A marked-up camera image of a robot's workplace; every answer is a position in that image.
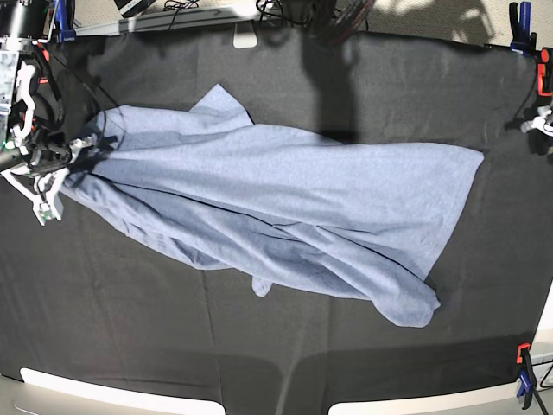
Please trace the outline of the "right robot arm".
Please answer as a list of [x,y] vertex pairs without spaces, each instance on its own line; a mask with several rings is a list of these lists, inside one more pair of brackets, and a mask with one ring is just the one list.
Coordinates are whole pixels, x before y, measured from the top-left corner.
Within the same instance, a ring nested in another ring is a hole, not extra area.
[[1,3],[1,175],[40,223],[61,219],[69,168],[99,143],[61,132],[66,111],[46,46],[75,39],[73,11],[72,1]]

